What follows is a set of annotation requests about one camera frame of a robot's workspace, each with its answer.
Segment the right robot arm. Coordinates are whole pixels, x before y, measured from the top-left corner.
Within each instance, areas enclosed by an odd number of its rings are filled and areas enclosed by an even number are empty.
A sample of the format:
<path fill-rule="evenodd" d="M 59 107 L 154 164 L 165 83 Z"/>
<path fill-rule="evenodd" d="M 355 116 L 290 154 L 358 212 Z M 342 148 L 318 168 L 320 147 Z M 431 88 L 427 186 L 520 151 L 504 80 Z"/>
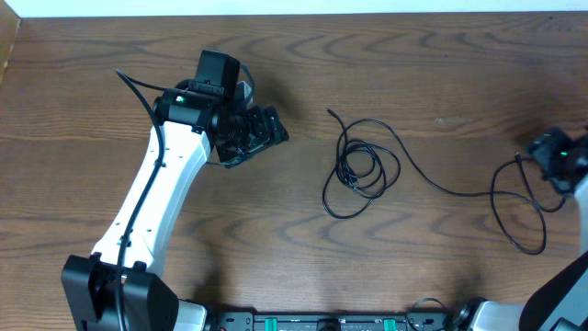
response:
<path fill-rule="evenodd" d="M 540 177 L 559 196 L 555 205 L 543 205 L 534 194 L 526 173 L 520 176 L 526 199 L 541 221 L 539 248 L 548 247 L 546 216 L 561 211 L 571 202 L 576 209 L 577 249 L 575 256 L 551 273 L 535 289 L 518 300 L 474 297 L 449 321 L 450 330 L 585 330 L 587 328 L 587 134 L 569 135 L 561 127 L 546 129 L 526 147 L 526 155 L 514 163 L 537 166 Z"/>

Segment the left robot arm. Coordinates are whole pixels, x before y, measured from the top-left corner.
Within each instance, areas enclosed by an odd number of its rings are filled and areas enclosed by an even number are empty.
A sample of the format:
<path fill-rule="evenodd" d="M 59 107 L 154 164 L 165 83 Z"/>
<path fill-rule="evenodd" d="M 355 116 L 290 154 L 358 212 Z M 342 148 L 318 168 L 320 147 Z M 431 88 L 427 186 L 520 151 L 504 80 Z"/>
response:
<path fill-rule="evenodd" d="M 119 213 L 89 257 L 71 255 L 61 281 L 78 330 L 214 330 L 215 313 L 163 282 L 166 250 L 198 171 L 217 152 L 235 167 L 288 140 L 274 108 L 254 105 L 254 80 L 230 55 L 203 51 L 194 78 L 144 107 L 144 159 Z"/>

